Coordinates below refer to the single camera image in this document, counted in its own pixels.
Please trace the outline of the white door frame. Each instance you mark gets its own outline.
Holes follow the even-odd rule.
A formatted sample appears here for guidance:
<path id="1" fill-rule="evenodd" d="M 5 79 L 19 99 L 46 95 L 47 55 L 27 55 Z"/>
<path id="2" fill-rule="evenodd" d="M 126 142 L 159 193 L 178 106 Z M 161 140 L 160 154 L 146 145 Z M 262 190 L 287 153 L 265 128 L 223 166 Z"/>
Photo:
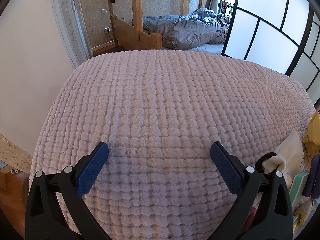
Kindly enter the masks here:
<path id="1" fill-rule="evenodd" d="M 92 57 L 80 0 L 50 1 L 62 44 L 75 69 Z"/>

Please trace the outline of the wooden bunk bed frame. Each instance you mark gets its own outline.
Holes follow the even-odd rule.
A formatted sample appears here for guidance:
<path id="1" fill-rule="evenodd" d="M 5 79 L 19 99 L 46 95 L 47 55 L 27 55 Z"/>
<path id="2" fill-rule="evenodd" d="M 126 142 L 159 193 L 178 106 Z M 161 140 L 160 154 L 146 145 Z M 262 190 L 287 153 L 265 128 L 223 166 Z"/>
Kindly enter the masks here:
<path id="1" fill-rule="evenodd" d="M 116 46 L 129 50 L 160 48 L 160 38 L 144 38 L 143 17 L 185 15 L 190 0 L 107 0 Z"/>

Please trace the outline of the pink quilted blanket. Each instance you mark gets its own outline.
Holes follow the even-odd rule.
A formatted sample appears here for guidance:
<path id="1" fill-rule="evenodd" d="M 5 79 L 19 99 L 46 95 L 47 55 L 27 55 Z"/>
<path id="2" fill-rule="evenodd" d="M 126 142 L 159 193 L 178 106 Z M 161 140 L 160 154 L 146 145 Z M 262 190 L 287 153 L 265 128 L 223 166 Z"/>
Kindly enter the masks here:
<path id="1" fill-rule="evenodd" d="M 296 80 L 258 64 L 175 50 L 80 65 L 44 122 L 31 174 L 60 172 L 101 141 L 109 156 L 84 201 L 112 239 L 207 239 L 236 196 L 210 158 L 218 141 L 254 165 L 315 108 Z"/>

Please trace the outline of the black framed shoji screen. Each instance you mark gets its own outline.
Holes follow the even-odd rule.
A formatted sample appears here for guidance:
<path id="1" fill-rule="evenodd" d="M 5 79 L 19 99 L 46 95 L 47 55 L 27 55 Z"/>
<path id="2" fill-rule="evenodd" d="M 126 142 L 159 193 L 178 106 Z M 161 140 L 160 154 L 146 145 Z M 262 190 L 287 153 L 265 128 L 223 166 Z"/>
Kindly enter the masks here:
<path id="1" fill-rule="evenodd" d="M 222 54 L 292 77 L 319 103 L 319 19 L 308 0 L 236 0 Z"/>

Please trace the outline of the white drawstring pouch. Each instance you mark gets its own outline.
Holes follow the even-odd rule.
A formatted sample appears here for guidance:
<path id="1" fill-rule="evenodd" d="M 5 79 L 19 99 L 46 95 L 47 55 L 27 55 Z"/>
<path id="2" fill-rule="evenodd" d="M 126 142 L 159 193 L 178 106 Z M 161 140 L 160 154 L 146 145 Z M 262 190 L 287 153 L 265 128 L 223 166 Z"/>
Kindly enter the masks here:
<path id="1" fill-rule="evenodd" d="M 266 153 L 255 163 L 255 169 L 263 174 L 280 171 L 290 189 L 294 177 L 304 171 L 304 152 L 299 133 L 293 130 L 273 152 Z"/>

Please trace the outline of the yellow paper bag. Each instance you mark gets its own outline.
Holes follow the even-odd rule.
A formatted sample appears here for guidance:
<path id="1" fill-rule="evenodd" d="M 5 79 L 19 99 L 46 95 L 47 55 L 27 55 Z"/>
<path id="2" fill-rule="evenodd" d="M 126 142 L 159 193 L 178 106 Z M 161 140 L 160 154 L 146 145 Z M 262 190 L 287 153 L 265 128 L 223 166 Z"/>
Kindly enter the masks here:
<path id="1" fill-rule="evenodd" d="M 320 147 L 320 119 L 319 113 L 316 112 L 311 116 L 311 120 L 306 128 L 303 139 L 305 159 L 310 163 L 311 159 L 319 154 Z"/>

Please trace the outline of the grey crumpled duvet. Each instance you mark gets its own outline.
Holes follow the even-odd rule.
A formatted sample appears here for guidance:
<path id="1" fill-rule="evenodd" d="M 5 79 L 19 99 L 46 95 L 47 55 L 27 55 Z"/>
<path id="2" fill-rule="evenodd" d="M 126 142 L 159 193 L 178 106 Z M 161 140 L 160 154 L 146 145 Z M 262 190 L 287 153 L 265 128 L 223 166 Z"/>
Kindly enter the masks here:
<path id="1" fill-rule="evenodd" d="M 143 16 L 147 34 L 161 34 L 162 47 L 188 50 L 225 42 L 231 18 L 207 8 L 186 15 Z"/>

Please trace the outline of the purple foam tube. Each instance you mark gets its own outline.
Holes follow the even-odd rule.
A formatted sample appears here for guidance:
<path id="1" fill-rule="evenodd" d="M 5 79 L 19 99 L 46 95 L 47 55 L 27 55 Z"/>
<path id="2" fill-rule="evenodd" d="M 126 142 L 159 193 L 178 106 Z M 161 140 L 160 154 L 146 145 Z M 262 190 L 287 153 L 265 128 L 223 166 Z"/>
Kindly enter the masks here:
<path id="1" fill-rule="evenodd" d="M 319 192 L 319 154 L 311 160 L 310 172 L 306 180 L 302 195 L 311 199 L 318 199 Z"/>

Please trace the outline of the teal rectangular sponge block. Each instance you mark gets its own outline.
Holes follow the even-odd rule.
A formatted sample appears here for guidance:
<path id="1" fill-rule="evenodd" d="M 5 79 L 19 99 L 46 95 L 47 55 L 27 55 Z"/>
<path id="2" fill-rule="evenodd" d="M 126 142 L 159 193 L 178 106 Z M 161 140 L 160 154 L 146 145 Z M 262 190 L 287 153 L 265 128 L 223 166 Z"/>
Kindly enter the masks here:
<path id="1" fill-rule="evenodd" d="M 294 177 L 289 191 L 292 207 L 295 207 L 303 199 L 302 192 L 308 176 L 309 171 L 304 171 Z"/>

